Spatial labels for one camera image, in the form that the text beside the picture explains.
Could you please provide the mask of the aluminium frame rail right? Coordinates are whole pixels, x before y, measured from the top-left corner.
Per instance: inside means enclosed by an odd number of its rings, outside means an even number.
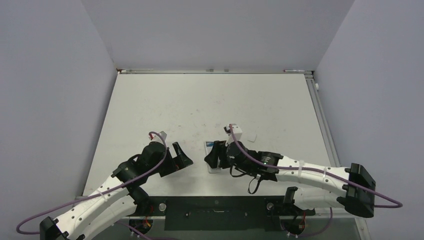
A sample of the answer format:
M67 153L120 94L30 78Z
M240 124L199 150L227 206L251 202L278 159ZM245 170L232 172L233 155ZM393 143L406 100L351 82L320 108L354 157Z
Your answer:
M304 76L306 80L306 85L308 87L308 91L312 100L312 105L318 120L318 125L322 134L322 138L324 141L325 149L330 161L331 166L340 167L341 163L339 160L339 156L337 154L337 150L333 141L333 137L324 113L324 109L319 97L319 86L315 81L313 71L308 71Z

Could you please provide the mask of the aluminium frame rail back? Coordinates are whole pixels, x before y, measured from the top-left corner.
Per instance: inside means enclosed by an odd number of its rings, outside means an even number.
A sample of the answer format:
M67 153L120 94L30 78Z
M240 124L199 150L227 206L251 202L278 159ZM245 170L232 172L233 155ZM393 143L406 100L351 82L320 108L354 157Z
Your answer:
M118 69L120 74L304 74L312 75L312 70L258 70L258 69Z

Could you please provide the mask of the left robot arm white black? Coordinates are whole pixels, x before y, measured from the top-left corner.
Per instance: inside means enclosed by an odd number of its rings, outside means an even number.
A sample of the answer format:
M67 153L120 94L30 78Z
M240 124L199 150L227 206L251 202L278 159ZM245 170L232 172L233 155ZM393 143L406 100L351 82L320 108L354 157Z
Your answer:
M39 224L41 240L91 240L123 217L143 215L151 205L142 189L149 176L165 177L194 162L178 142L172 144L176 156L160 142L150 142L140 154L120 163L86 200L67 212L46 217Z

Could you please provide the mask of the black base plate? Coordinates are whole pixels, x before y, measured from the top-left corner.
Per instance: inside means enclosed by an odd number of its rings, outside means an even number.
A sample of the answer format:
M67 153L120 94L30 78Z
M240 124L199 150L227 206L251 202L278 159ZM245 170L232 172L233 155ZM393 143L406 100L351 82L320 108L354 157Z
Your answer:
M151 196L132 217L163 220L166 231L278 231L279 220L297 224L315 210L301 210L277 196Z

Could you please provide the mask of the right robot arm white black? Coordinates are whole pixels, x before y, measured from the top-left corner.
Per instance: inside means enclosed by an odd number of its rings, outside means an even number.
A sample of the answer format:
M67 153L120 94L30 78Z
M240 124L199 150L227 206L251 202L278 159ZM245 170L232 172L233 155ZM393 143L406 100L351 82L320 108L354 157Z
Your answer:
M250 176L262 181L291 182L282 207L289 214L315 208L339 208L362 218L374 217L376 181L361 164L331 167L295 160L279 153L245 148L239 141L204 143L209 173L223 169L239 171L238 177Z

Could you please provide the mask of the white battery cover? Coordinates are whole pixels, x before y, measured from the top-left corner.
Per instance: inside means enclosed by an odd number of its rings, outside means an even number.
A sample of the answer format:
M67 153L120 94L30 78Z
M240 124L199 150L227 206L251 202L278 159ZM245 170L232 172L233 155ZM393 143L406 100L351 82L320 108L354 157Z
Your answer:
M246 139L247 139L247 141L254 143L257 139L257 134L256 133L248 133Z

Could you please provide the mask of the aluminium frame rail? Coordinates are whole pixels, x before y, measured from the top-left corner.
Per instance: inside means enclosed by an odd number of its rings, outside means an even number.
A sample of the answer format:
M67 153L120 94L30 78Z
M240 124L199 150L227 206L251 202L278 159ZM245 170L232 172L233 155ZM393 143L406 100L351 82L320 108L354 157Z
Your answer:
M120 74L304 74L312 75L312 70L258 70L258 69L118 69Z
M304 76L306 80L306 85L308 87L308 91L312 100L312 105L318 120L318 125L322 134L322 138L324 141L325 149L330 161L331 166L340 167L341 163L339 160L339 156L337 154L337 150L333 141L333 137L324 113L324 109L319 97L319 86L315 81L313 71L308 71Z

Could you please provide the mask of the white remote control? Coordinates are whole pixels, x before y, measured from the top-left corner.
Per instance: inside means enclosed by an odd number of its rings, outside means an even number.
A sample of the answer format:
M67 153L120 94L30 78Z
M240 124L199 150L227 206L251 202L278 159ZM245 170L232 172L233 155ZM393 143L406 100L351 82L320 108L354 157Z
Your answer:
M205 141L204 142L204 150L205 150L205 158L207 171L209 174L218 174L222 171L219 167L220 159L217 155L218 152L219 141Z

